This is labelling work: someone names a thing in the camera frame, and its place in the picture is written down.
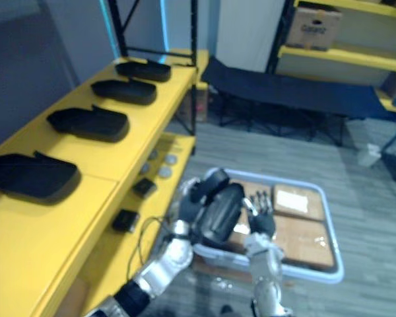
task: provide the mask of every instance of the white plastic tray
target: white plastic tray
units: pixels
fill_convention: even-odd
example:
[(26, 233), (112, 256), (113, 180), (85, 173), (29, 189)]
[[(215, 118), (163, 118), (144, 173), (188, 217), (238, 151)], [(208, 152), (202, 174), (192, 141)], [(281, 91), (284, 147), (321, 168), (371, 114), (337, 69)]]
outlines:
[[(210, 174), (213, 170), (214, 168), (209, 170), (207, 174)], [(335, 265), (333, 269), (329, 271), (317, 271), (311, 268), (283, 264), (282, 265), (283, 274), (291, 277), (307, 279), (310, 281), (316, 281), (326, 284), (336, 284), (342, 281), (345, 275), (345, 271), (343, 269), (342, 256), (339, 251), (339, 245), (337, 244), (335, 229), (333, 227), (333, 222), (331, 220), (329, 205), (327, 204), (327, 198), (324, 191), (319, 186), (307, 182), (242, 172), (239, 170), (225, 170), (225, 171), (228, 173), (228, 175), (231, 178), (237, 180), (267, 184), (269, 186), (274, 186), (275, 184), (287, 184), (287, 185), (297, 186), (301, 188), (308, 188), (317, 191), (321, 195), (321, 200), (324, 206), (325, 226), (327, 229), (327, 234), (329, 235), (331, 250), (333, 253), (333, 258), (335, 260)], [(194, 245), (193, 248), (195, 253), (202, 256), (205, 262), (208, 263), (209, 265), (227, 267), (230, 269), (235, 269), (244, 272), (248, 271), (249, 260), (245, 255), (237, 254), (233, 252), (227, 252), (215, 248), (210, 248), (202, 244), (196, 244)]]

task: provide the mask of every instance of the black shelf post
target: black shelf post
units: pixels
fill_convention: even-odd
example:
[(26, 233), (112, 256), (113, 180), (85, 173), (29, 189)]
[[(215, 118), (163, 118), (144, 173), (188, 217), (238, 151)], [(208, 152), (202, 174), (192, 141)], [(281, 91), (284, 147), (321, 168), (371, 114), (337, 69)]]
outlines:
[[(197, 15), (198, 0), (191, 0), (191, 60), (192, 66), (197, 70)], [(197, 118), (197, 85), (196, 74), (191, 88), (191, 128), (192, 135), (196, 133)]]
[(123, 27), (120, 21), (119, 7), (116, 0), (108, 0), (108, 7), (112, 15), (114, 32), (116, 33), (117, 43), (119, 44), (120, 56), (127, 56), (127, 47)]
[[(165, 52), (159, 50), (152, 50), (148, 48), (137, 48), (133, 46), (127, 46), (125, 41), (125, 31), (129, 26), (129, 22), (132, 19), (132, 16), (135, 12), (135, 9), (138, 7), (140, 0), (135, 0), (132, 5), (130, 12), (127, 15), (125, 22), (122, 24), (120, 19), (119, 7), (117, 6), (117, 0), (108, 0), (108, 6), (110, 9), (110, 14), (112, 15), (113, 27), (117, 39), (117, 43), (119, 44), (120, 55), (125, 57), (128, 56), (128, 50), (145, 52), (145, 53), (153, 53), (158, 55), (170, 55), (177, 57), (186, 57), (191, 59), (191, 64), (185, 66), (192, 66), (194, 68), (197, 67), (197, 26), (198, 26), (198, 0), (191, 0), (191, 54), (182, 54), (182, 53), (174, 53), (174, 52)], [(194, 83), (191, 88), (191, 128), (187, 126), (186, 123), (182, 122), (182, 126), (190, 135), (195, 135), (196, 132), (196, 121), (197, 121), (197, 87)]]

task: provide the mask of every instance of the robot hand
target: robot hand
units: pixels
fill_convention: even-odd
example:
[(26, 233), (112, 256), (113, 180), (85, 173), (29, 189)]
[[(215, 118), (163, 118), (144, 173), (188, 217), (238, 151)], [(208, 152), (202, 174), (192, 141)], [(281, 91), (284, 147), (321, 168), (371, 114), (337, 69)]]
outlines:
[(174, 221), (169, 241), (159, 255), (148, 261), (114, 296), (109, 296), (86, 317), (136, 317), (152, 299), (160, 296), (176, 275), (192, 262), (191, 228), (197, 216), (206, 215), (203, 211), (208, 210), (216, 213), (220, 197), (226, 196), (222, 195), (223, 191), (235, 197), (236, 192), (228, 183), (229, 177), (223, 170), (214, 171), (204, 180), (194, 178), (186, 182), (180, 190), (178, 219)]
[(256, 197), (245, 198), (244, 205), (251, 229), (245, 248), (254, 284), (254, 316), (292, 316), (292, 310), (281, 305), (283, 251), (272, 241), (276, 226), (271, 200), (266, 192), (257, 192)]

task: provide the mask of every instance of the yellow shelf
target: yellow shelf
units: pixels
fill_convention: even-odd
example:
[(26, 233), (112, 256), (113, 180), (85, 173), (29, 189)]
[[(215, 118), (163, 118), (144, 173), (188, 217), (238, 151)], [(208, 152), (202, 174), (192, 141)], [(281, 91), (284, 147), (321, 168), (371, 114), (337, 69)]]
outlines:
[(317, 3), (320, 5), (332, 5), (334, 7), (352, 9), (374, 13), (376, 15), (385, 15), (396, 18), (396, 8), (390, 5), (382, 5), (378, 3), (370, 3), (358, 0), (295, 0), (294, 6), (297, 7), (301, 2)]
[[(173, 48), (170, 50), (174, 53), (182, 53), (182, 54), (190, 54), (191, 50), (189, 48)], [(167, 56), (165, 63), (168, 65), (173, 65), (176, 63), (188, 63), (190, 60), (186, 57), (177, 57), (177, 56)], [(209, 88), (209, 84), (201, 81), (201, 75), (204, 73), (204, 70), (207, 68), (209, 64), (209, 51), (208, 50), (198, 50), (197, 51), (197, 88), (201, 90), (207, 90)]]
[(282, 46), (279, 50), (279, 57), (283, 54), (328, 59), (342, 63), (396, 71), (396, 53), (344, 44), (336, 44), (328, 51), (305, 50), (303, 48)]
[[(0, 146), (0, 155), (38, 150), (75, 163), (82, 174), (78, 188), (54, 206), (0, 194), (0, 316), (54, 315), (182, 101), (194, 72), (190, 67), (173, 68), (168, 82), (156, 83), (156, 101), (138, 106), (92, 93), (94, 81), (123, 79), (112, 63)], [(60, 134), (46, 121), (56, 110), (91, 104), (129, 116), (124, 140), (105, 143)]]
[[(152, 168), (144, 176), (156, 185), (157, 190), (146, 199), (139, 199), (135, 194), (129, 192), (120, 208), (138, 211), (141, 215), (135, 232), (132, 234), (121, 234), (112, 230), (109, 226), (94, 247), (79, 277), (90, 285), (88, 298), (86, 300), (85, 312), (94, 308), (108, 295), (114, 294), (126, 281), (127, 262), (136, 247), (139, 231), (145, 219), (151, 216), (161, 217), (166, 213), (174, 194), (176, 186), (186, 166), (188, 156), (195, 144), (194, 137), (164, 133), (157, 143), (158, 158), (149, 161)], [(178, 161), (171, 166), (172, 176), (167, 179), (159, 177), (158, 169), (164, 164), (166, 153), (175, 154)], [(144, 259), (147, 259), (154, 239), (160, 225), (154, 223), (147, 229), (147, 235), (141, 242)], [(131, 275), (140, 268), (139, 258), (136, 255), (131, 266)]]
[(381, 104), (387, 111), (396, 112), (396, 106), (392, 105), (391, 98), (384, 91), (376, 89), (376, 94)]

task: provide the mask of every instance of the blue light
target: blue light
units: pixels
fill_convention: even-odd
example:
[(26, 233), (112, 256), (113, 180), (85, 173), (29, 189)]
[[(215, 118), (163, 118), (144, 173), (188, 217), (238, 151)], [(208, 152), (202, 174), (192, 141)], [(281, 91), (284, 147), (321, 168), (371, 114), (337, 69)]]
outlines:
[(104, 23), (106, 24), (107, 34), (110, 40), (110, 45), (112, 47), (114, 59), (117, 59), (119, 58), (119, 53), (117, 52), (116, 41), (114, 40), (113, 37), (112, 26), (110, 24), (110, 19), (108, 18), (107, 7), (106, 4), (104, 3), (104, 0), (100, 0), (100, 7), (104, 17)]
[[(163, 29), (163, 44), (164, 44), (164, 50), (166, 52), (169, 51), (169, 41), (168, 41), (168, 36), (167, 36), (167, 21), (166, 21), (166, 1), (165, 0), (160, 0), (160, 13), (161, 13), (161, 25)], [(166, 61), (167, 56), (163, 55), (159, 62), (164, 63)]]

